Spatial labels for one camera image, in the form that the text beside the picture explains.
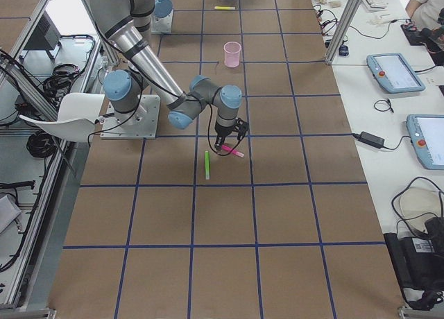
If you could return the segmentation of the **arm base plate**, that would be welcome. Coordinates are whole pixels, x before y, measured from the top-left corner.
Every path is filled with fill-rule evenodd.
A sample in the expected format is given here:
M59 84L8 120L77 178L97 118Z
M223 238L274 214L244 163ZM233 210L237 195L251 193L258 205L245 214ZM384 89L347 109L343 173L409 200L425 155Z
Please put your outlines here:
M139 108L133 116L132 112L121 114L114 111L112 103L108 103L107 113L114 113L105 118L102 139L154 139L160 112L160 97L154 94L143 94Z
M166 17L157 17L154 13L151 14L151 33L156 35L171 34L173 22L173 11Z

